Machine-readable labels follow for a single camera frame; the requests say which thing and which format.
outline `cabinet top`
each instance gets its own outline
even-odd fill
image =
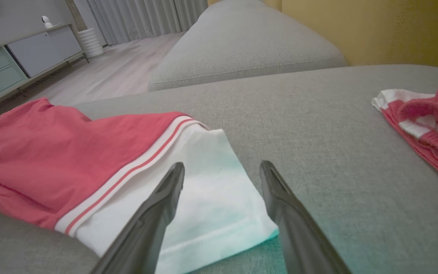
[[[65,27],[65,26],[70,26],[70,25],[71,25],[71,24],[63,24],[63,25],[54,26],[54,27],[49,28],[49,29],[43,29],[43,30],[41,30],[41,31],[38,31],[38,32],[35,32],[35,33],[31,33],[31,34],[29,34],[29,35],[22,36],[22,37],[20,37],[20,38],[18,38],[18,39],[14,39],[14,40],[7,41],[7,42],[5,42],[5,43],[2,43],[2,44],[0,44],[0,47],[2,47],[2,46],[4,46],[4,45],[7,45],[7,44],[11,44],[12,42],[16,42],[16,41],[22,40],[22,39],[24,39],[24,38],[28,38],[28,37],[35,36],[35,35],[40,34],[40,33],[44,33],[44,32],[50,31],[50,30],[54,30],[54,29],[58,29],[58,28],[62,28],[62,27]]]

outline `sofa seat cushion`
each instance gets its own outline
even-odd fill
[[[329,41],[258,0],[207,8],[151,76],[148,90],[347,66]]]
[[[222,128],[260,192],[261,160],[275,164],[354,274],[438,273],[438,173],[371,105],[380,90],[389,88],[435,92],[438,68],[384,65],[283,73],[77,108],[92,119],[181,111]],[[0,272],[40,273],[48,265],[55,267],[49,273],[67,273],[65,260],[68,272],[76,262],[81,271],[92,269],[95,259],[77,253],[66,236],[57,241],[54,232],[2,218]],[[32,241],[44,234],[57,246]],[[9,260],[11,253],[25,262]],[[274,238],[197,273],[286,269]]]

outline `white cabinet door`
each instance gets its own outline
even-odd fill
[[[64,60],[46,32],[13,42],[8,47],[30,77]]]
[[[55,49],[63,59],[67,59],[82,51],[70,26],[50,30],[48,32]]]

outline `curtain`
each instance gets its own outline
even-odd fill
[[[188,30],[207,0],[87,0],[108,45]]]

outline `red stripe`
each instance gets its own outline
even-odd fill
[[[188,121],[193,121],[193,119],[187,119],[187,120],[183,120],[182,122],[180,122],[177,127],[175,128],[174,132],[172,133],[172,135],[167,139],[167,141],[165,142],[165,144],[162,145],[162,147],[160,147],[160,149],[158,149],[158,151],[155,152],[155,154],[153,154],[153,156],[151,156],[150,159],[146,160],[144,163],[142,163],[139,166],[136,166],[132,169],[130,169],[126,174],[124,174],[113,186],[110,187],[110,189],[108,189],[106,191],[106,193],[103,194],[103,196],[101,196],[101,198],[99,198],[97,201],[95,201],[90,207],[88,207],[86,210],[84,210],[82,213],[80,213],[66,228],[65,233],[68,234],[70,232],[70,229],[72,229],[72,227],[75,225],[76,222],[78,222],[85,214],[87,214],[90,210],[92,210],[92,208],[96,207],[96,205],[98,205],[109,193],[111,193],[111,191],[113,191],[113,189],[115,189],[131,172],[147,165],[148,163],[150,163],[151,161],[153,161],[154,158],[156,158],[156,156],[158,156],[158,154],[160,154],[160,152],[165,148],[165,146],[167,146],[167,144],[172,141],[173,137],[177,134],[177,132],[179,131],[179,128],[181,127],[181,125],[183,125],[184,123],[188,122]]]

